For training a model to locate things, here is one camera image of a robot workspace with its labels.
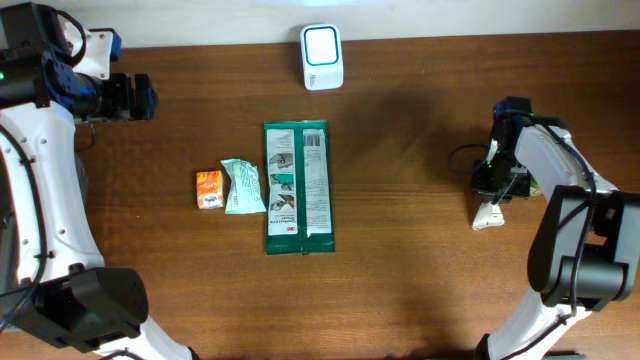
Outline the green lidded jar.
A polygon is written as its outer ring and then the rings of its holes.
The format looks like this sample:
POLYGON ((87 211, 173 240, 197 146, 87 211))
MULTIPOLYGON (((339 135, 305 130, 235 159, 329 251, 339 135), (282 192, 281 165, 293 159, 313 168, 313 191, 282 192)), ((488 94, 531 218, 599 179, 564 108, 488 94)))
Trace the green lidded jar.
POLYGON ((535 180, 530 181, 530 196, 536 197, 542 195, 543 192, 540 189, 538 183, 535 180))

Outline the white tube with gold cap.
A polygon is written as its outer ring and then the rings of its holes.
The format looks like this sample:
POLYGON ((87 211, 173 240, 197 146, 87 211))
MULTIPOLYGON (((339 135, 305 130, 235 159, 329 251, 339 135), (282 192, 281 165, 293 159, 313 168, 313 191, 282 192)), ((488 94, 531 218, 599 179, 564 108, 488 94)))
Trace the white tube with gold cap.
POLYGON ((504 215, 498 204, 483 202, 472 222, 473 230, 482 230, 489 227, 499 227, 505 224, 504 215))

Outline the small orange box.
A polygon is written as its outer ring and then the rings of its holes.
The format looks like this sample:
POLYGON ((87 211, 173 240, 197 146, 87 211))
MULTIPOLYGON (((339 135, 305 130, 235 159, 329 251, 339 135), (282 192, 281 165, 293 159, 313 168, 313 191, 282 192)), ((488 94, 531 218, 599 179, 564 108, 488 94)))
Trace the small orange box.
POLYGON ((223 175, 219 170, 196 173, 196 200, 199 209, 224 206, 223 175))

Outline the mint green packet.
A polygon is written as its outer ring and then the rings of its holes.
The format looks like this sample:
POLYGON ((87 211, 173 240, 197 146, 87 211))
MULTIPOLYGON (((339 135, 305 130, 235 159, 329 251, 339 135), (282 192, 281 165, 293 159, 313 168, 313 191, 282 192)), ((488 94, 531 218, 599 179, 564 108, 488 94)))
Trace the mint green packet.
POLYGON ((245 215, 265 212, 257 167, 241 159, 226 159, 221 164, 231 180, 225 213, 245 215))

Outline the green 3M package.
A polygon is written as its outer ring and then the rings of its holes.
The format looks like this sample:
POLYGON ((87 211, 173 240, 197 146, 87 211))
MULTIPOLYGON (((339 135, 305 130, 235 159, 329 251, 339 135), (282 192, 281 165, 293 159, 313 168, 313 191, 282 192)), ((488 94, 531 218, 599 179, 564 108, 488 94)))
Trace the green 3M package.
POLYGON ((327 123, 267 122, 264 140, 266 254, 335 252, 327 123))

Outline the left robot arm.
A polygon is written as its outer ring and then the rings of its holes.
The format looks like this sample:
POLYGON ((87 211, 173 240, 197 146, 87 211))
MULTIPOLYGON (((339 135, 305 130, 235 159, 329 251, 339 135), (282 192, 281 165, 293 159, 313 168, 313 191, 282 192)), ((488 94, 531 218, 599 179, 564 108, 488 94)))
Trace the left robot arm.
POLYGON ((77 126, 150 120, 158 105, 148 75, 111 71, 120 55, 111 28, 33 2, 1 11, 1 325, 106 359, 191 359, 87 220, 77 126))

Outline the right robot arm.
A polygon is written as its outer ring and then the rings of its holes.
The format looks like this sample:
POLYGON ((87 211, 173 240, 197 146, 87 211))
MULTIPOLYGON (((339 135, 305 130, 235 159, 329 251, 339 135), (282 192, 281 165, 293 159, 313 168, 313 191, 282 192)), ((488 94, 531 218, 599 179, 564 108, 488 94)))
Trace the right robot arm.
POLYGON ((529 287, 509 320, 479 342, 477 359, 541 359, 576 323, 630 296, 639 263, 639 197, 600 176, 558 117, 509 96, 493 108, 484 159, 470 187, 482 198, 480 230, 504 223, 500 204, 528 198, 547 207, 532 241, 529 287))

